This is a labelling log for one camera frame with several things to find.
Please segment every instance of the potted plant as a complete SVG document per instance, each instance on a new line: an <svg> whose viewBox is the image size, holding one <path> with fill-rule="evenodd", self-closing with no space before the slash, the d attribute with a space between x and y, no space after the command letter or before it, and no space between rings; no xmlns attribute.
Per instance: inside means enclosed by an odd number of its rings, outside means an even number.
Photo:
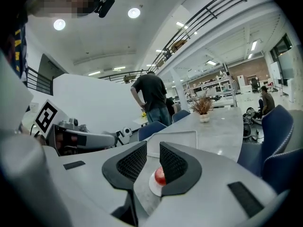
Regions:
<svg viewBox="0 0 303 227"><path fill-rule="evenodd" d="M191 109L199 114L201 123L209 122L208 111L211 110L210 108L212 107L212 104L213 102L211 101L211 99L209 97L206 97L205 95L193 102Z"/></svg>

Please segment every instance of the man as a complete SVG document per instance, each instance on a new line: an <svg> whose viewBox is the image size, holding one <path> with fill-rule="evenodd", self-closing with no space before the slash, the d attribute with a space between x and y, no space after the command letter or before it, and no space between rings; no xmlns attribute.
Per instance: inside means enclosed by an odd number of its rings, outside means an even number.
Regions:
<svg viewBox="0 0 303 227"><path fill-rule="evenodd" d="M25 37L25 24L27 16L36 17L64 17L84 16L93 12L100 0L27 0L16 16L14 26L1 41L0 48L18 77L27 85L27 43ZM29 131L20 124L19 132L29 134ZM62 135L58 135L58 142L62 142Z"/></svg>
<svg viewBox="0 0 303 227"><path fill-rule="evenodd" d="M144 103L138 92L142 91ZM149 123L159 121L166 126L171 125L171 118L166 107L166 89L162 80L150 71L140 76L131 87L131 92L138 105L146 111Z"/></svg>
<svg viewBox="0 0 303 227"><path fill-rule="evenodd" d="M172 97L166 99L166 106L171 117L178 112L177 105L172 100Z"/></svg>
<svg viewBox="0 0 303 227"><path fill-rule="evenodd" d="M268 114L275 108L273 97L267 92L266 86L261 87L262 99L259 100L260 110L262 115Z"/></svg>

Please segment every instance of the blue chair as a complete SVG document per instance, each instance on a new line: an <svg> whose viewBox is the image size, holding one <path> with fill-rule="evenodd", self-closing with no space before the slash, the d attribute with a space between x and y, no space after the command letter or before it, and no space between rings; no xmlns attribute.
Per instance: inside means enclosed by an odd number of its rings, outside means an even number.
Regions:
<svg viewBox="0 0 303 227"><path fill-rule="evenodd" d="M281 105L262 118L262 144L242 143L238 164L261 176L267 158L284 152L294 129L294 119Z"/></svg>
<svg viewBox="0 0 303 227"><path fill-rule="evenodd" d="M294 178L302 170L303 149L273 155L263 164L262 179L277 192L290 189Z"/></svg>
<svg viewBox="0 0 303 227"><path fill-rule="evenodd" d="M172 116L172 122L175 123L175 122L178 122L179 120L183 119L184 117L190 115L190 112L186 111L186 110L181 110L180 112L178 113L175 113L173 116Z"/></svg>
<svg viewBox="0 0 303 227"><path fill-rule="evenodd" d="M139 141L145 140L148 137L152 136L154 133L158 133L159 131L165 128L166 126L163 123L160 123L158 121L152 122L139 129L138 132Z"/></svg>

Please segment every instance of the staircase railing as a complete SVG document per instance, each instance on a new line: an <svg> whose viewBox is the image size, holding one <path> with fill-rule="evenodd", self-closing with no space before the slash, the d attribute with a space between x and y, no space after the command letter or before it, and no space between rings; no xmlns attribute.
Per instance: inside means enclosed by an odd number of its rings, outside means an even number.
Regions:
<svg viewBox="0 0 303 227"><path fill-rule="evenodd" d="M144 75L147 72L148 72L147 70L130 71L130 72L113 74L105 77L100 77L99 79L119 82L122 84L128 84L128 83L134 83L139 76Z"/></svg>
<svg viewBox="0 0 303 227"><path fill-rule="evenodd" d="M195 36L199 29L208 24L213 19L217 19L222 13L230 8L247 2L247 0L212 0L205 7L199 10L182 28L175 33L170 41L163 47L148 71L156 71L164 65L173 54L187 43L192 36Z"/></svg>
<svg viewBox="0 0 303 227"><path fill-rule="evenodd" d="M53 95L53 81L28 67L27 88Z"/></svg>

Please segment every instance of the window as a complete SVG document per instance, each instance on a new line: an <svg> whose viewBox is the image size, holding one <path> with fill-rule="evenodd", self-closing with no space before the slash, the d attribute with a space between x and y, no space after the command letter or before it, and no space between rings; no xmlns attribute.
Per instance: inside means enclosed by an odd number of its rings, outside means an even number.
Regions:
<svg viewBox="0 0 303 227"><path fill-rule="evenodd" d="M292 64L290 62L290 57L284 54L292 48L292 44L287 34L285 34L282 39L275 45L275 47L270 51L270 54L274 62L278 62L280 71L282 73L283 85L287 86L287 80L294 77Z"/></svg>

